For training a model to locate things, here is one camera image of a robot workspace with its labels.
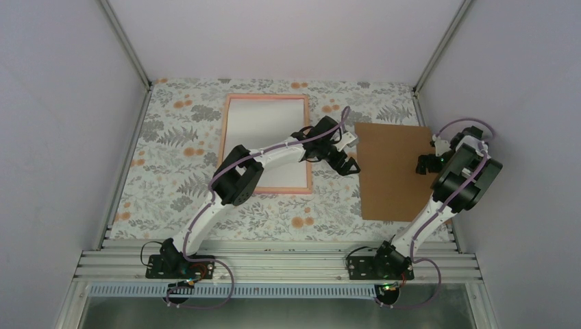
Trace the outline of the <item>brown cardboard backing board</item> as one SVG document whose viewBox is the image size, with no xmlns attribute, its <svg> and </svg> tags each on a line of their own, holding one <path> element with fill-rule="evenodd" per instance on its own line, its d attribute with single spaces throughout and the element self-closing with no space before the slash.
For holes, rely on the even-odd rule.
<svg viewBox="0 0 581 329">
<path fill-rule="evenodd" d="M 411 222 L 429 201 L 434 173 L 416 173 L 418 157 L 432 154 L 427 127 L 356 123 L 361 217 Z"/>
</svg>

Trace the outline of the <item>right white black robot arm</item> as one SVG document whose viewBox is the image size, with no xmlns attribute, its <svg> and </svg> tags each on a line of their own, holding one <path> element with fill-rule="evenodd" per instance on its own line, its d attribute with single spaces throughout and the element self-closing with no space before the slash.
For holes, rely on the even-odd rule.
<svg viewBox="0 0 581 329">
<path fill-rule="evenodd" d="M 489 154 L 484 132 L 474 125 L 449 141 L 437 133 L 430 145 L 434 153 L 418 157 L 416 173 L 436 174 L 431 194 L 414 220 L 377 249 L 371 270 L 380 279 L 411 272 L 414 254 L 427 237 L 458 213 L 472 209 L 503 168 Z"/>
</svg>

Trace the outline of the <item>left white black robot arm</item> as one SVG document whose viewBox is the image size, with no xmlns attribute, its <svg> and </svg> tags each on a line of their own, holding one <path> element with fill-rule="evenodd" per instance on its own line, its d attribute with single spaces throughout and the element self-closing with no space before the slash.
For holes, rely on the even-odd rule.
<svg viewBox="0 0 581 329">
<path fill-rule="evenodd" d="M 345 152 L 346 147 L 357 141 L 343 121 L 325 116 L 316 125 L 304 127 L 272 146 L 260 149 L 235 146 L 210 180 L 201 208 L 177 234 L 161 242 L 160 251 L 150 257 L 148 268 L 175 278 L 185 276 L 190 262 L 199 260 L 196 253 L 211 229 L 226 212 L 252 196 L 267 169 L 324 161 L 341 176 L 359 173 L 356 160 Z"/>
</svg>

